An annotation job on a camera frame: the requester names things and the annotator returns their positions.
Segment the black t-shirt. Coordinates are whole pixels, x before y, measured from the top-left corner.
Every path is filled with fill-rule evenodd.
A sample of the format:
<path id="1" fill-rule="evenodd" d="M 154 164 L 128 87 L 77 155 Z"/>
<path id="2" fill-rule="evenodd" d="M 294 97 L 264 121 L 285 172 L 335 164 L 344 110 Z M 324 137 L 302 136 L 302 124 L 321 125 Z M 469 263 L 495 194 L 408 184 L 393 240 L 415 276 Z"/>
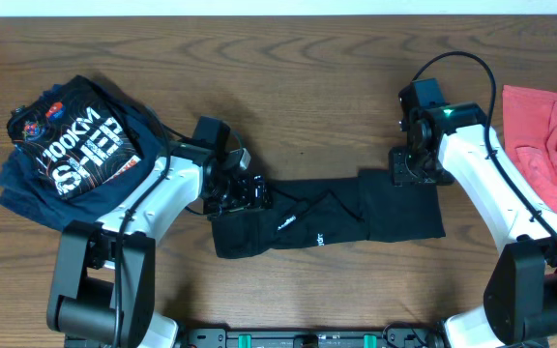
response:
<path id="1" fill-rule="evenodd" d="M 269 193 L 268 209 L 212 221 L 217 257 L 446 235 L 436 187 L 396 186 L 382 169 L 362 169 L 352 178 L 272 181 Z"/>

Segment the red t-shirt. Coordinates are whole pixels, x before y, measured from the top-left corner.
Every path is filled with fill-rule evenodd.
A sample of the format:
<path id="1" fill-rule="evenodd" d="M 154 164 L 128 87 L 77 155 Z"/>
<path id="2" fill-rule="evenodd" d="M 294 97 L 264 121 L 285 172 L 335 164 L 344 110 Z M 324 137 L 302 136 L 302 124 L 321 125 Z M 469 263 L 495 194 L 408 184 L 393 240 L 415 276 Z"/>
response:
<path id="1" fill-rule="evenodd" d="M 557 214 L 557 93 L 506 85 L 502 104 L 505 151 Z"/>

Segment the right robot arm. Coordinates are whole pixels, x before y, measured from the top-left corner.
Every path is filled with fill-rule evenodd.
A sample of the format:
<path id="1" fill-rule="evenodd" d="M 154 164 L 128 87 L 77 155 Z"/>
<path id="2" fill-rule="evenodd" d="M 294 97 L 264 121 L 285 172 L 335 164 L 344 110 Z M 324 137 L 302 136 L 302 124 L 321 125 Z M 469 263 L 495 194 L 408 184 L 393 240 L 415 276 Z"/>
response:
<path id="1" fill-rule="evenodd" d="M 499 258 L 480 306 L 442 324 L 448 347 L 512 347 L 557 334 L 557 214 L 508 158 L 473 102 L 401 106 L 407 143 L 389 153 L 393 183 L 457 182 L 484 220 Z"/>

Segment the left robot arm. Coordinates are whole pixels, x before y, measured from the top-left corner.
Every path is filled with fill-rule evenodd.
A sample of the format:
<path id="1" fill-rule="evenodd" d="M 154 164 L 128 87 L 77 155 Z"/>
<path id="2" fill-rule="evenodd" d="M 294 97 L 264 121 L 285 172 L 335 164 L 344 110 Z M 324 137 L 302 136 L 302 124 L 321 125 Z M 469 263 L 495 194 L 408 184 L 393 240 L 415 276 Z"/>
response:
<path id="1" fill-rule="evenodd" d="M 72 347 L 174 347 L 178 324 L 155 311 L 156 249 L 175 219 L 201 199 L 207 218 L 265 209 L 265 182 L 245 147 L 173 143 L 112 211 L 62 232 L 46 311 Z"/>

